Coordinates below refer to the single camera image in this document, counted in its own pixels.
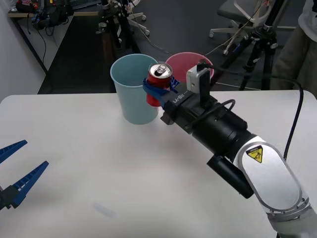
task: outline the blue robotic claw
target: blue robotic claw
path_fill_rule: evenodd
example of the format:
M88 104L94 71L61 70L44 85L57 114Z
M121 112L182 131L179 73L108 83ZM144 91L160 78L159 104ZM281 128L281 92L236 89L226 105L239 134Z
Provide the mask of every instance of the blue robotic claw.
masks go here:
M27 141L22 140L0 149L0 163L26 144ZM0 187L0 210L4 207L9 209L11 206L17 208L48 165L49 163L45 161L22 179L17 181L14 185L10 185L5 190L2 190Z

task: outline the pink cup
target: pink cup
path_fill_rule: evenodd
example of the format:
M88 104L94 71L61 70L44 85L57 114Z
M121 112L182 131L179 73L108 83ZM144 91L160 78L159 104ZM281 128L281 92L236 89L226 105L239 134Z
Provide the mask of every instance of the pink cup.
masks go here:
M206 60L206 63L212 65L212 62L205 56L192 52L182 52L172 55L167 59L166 63L172 67L175 79L182 83L186 83L187 71L197 65L200 60ZM213 74L214 70L210 69L210 79L213 77Z

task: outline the white table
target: white table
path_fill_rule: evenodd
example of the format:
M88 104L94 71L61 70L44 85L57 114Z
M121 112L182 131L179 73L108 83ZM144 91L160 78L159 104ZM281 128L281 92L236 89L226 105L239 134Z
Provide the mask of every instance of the white table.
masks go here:
M297 91L212 94L235 99L249 130L284 150ZM316 109L306 93L289 151L315 208ZM159 117L129 124L115 94L10 96L0 104L0 132L0 148L29 142L0 165L2 187L50 163L20 207L0 211L1 238L276 235L256 197L244 199L206 165L211 152Z

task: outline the person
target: person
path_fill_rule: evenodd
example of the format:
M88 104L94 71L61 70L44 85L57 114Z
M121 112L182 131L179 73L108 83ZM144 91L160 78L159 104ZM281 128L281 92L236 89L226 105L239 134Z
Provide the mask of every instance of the person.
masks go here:
M298 26L277 58L272 74L297 80L317 98L317 0L306 0ZM271 80L270 88L295 87L282 80Z

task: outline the red soda can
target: red soda can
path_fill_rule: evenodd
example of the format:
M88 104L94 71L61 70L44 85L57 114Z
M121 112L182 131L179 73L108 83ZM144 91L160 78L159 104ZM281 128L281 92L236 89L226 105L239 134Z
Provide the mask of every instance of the red soda can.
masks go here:
M173 75L172 67L166 63L151 64L149 68L148 84L153 87L167 89ZM160 103L153 96L147 94L147 102L153 107L160 107Z

